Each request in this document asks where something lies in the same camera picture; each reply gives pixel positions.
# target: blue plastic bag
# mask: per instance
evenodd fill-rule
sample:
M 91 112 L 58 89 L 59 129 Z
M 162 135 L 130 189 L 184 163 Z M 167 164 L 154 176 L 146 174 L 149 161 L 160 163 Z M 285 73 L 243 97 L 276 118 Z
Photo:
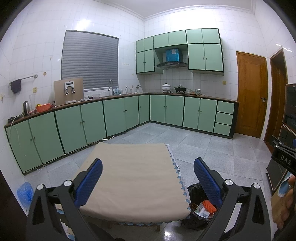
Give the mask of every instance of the blue plastic bag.
M 32 199 L 33 199 L 34 191 L 30 183 L 25 182 L 23 185 L 17 189 L 17 196 L 24 206 L 24 208 L 29 209 Z

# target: white pot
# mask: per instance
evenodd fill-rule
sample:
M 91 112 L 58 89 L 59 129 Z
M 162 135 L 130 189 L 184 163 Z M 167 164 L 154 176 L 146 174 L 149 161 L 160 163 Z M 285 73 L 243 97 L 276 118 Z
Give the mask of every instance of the white pot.
M 165 83 L 165 84 L 162 86 L 162 90 L 163 90 L 163 91 L 170 91 L 170 85 L 168 85 L 167 83 Z

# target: beige tablecloth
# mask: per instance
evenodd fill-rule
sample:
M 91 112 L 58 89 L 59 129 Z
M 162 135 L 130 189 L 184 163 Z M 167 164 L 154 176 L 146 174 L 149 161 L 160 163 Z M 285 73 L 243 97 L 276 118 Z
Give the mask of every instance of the beige tablecloth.
M 165 144 L 100 142 L 77 174 L 95 158 L 102 160 L 103 173 L 80 207 L 84 215 L 127 223 L 170 222 L 189 215 L 184 187 Z

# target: faucet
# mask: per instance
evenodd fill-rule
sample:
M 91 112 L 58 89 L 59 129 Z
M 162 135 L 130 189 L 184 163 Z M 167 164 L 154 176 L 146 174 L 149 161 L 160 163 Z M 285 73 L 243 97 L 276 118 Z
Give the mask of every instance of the faucet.
M 114 95 L 114 90 L 113 90 L 113 80 L 110 80 L 109 81 L 109 90 L 108 91 L 110 91 L 110 84 L 112 83 L 112 95 Z

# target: towel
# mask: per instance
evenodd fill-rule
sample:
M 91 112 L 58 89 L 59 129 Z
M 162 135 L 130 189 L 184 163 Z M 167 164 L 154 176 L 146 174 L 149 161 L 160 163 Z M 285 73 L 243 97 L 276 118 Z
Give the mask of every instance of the towel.
M 11 82 L 11 91 L 13 94 L 16 94 L 21 91 L 22 87 L 20 86 L 20 79 Z

